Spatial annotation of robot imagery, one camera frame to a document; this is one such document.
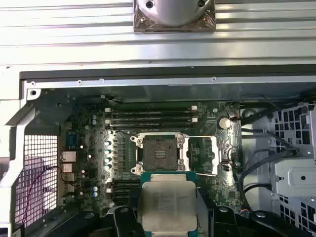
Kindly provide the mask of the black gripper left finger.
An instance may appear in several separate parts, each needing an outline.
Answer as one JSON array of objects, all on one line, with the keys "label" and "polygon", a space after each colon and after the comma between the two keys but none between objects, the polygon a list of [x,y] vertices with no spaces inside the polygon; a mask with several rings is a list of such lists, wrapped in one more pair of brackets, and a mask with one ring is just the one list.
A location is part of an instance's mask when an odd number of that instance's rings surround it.
[{"label": "black gripper left finger", "polygon": [[119,206],[105,216],[82,212],[53,230],[54,237],[144,237],[145,231],[132,208]]}]

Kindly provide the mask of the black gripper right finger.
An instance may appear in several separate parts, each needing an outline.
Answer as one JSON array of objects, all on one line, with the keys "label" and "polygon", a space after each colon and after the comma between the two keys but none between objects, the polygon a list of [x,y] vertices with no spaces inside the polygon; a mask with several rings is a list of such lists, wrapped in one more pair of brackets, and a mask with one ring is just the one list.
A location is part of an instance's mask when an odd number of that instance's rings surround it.
[{"label": "black gripper right finger", "polygon": [[220,206],[209,217],[210,237],[310,237],[309,232],[266,211],[253,211],[247,218]]}]

